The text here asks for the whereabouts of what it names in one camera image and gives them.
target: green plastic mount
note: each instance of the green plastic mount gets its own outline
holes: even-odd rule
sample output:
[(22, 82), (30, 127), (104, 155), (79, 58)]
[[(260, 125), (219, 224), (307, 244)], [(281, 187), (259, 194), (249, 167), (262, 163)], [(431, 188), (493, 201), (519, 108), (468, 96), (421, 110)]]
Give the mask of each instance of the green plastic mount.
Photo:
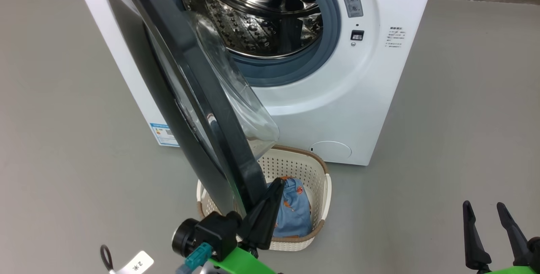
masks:
[(492, 274), (536, 274), (528, 266), (513, 266), (504, 270), (494, 271)]
[(275, 274), (272, 269), (239, 247), (234, 249), (224, 261), (217, 262), (210, 258), (210, 262), (212, 262), (214, 266), (218, 266), (230, 274)]

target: basket handle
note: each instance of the basket handle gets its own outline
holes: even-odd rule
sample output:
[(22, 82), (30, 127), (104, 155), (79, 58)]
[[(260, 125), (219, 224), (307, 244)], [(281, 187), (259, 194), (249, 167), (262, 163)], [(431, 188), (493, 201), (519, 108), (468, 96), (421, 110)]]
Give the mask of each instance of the basket handle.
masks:
[(332, 178), (329, 174), (326, 175), (326, 201), (324, 202), (324, 210), (322, 211), (322, 220), (326, 220), (328, 210), (330, 209), (330, 201), (332, 200)]

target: blue garment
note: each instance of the blue garment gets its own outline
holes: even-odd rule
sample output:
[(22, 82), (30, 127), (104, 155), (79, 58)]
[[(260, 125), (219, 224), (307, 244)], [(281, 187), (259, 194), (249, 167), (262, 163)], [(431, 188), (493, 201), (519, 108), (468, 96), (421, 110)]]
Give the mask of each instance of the blue garment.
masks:
[(311, 233), (311, 210), (302, 182), (293, 177), (282, 177), (285, 189), (281, 198), (274, 237), (304, 237)]

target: stainless steel drum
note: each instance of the stainless steel drum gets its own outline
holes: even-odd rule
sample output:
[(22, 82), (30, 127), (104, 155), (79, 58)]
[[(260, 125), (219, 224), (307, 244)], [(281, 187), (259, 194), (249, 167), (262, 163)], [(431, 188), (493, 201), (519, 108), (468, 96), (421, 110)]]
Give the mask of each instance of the stainless steel drum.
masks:
[(322, 33), (315, 0), (182, 0), (210, 18), (226, 47), (239, 55), (277, 59), (302, 51)]

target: cable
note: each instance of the cable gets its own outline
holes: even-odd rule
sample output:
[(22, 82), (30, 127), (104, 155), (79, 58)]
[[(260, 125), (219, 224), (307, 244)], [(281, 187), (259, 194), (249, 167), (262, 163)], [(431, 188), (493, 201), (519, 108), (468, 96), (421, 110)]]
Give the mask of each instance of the cable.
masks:
[(176, 269), (175, 274), (191, 274), (191, 273), (193, 273), (193, 271), (194, 270), (192, 268), (190, 268), (189, 266), (183, 264), (178, 269)]
[(100, 255), (102, 257), (102, 262), (105, 266), (105, 268), (107, 269), (107, 271), (112, 271), (113, 270), (113, 267), (112, 267), (112, 257), (111, 257), (111, 252), (110, 250), (108, 249), (108, 247), (106, 245), (102, 245), (100, 247)]

